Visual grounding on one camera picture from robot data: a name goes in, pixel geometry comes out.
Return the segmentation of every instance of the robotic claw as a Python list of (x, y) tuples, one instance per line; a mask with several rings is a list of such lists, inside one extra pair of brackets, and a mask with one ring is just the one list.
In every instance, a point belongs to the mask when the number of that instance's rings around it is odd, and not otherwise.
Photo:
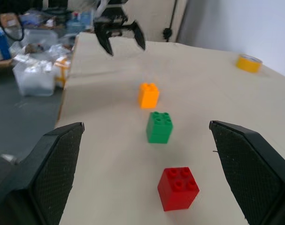
[(110, 55), (113, 50), (109, 41), (110, 37), (122, 36), (123, 31), (132, 30), (137, 44), (146, 49), (146, 42), (141, 28), (134, 21), (132, 24), (124, 25), (128, 21), (127, 15), (122, 9), (122, 5), (128, 0), (99, 0), (95, 18), (94, 31), (100, 45)]

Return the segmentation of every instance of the tape roll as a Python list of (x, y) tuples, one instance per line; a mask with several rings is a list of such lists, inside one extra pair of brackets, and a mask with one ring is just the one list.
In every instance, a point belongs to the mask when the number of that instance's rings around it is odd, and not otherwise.
[(262, 61), (253, 56), (240, 55), (236, 66), (247, 72), (257, 73), (262, 66)]

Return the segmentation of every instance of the orange lego brick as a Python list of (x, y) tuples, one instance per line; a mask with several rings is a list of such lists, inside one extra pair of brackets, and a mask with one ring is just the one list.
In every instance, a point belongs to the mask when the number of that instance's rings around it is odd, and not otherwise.
[(155, 108), (159, 98), (159, 90), (154, 83), (142, 83), (139, 89), (138, 102), (142, 109)]

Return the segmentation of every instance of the gray floor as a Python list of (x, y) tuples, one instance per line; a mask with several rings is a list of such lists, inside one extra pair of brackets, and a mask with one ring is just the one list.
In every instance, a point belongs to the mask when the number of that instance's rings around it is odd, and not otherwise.
[(11, 69), (0, 69), (0, 154), (25, 158), (58, 118), (62, 90), (51, 97), (22, 97)]

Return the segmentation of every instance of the white wall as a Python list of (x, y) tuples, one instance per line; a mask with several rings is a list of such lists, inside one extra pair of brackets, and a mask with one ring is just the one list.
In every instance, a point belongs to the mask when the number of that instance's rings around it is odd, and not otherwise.
[(178, 40), (250, 54), (285, 75), (285, 0), (190, 0)]

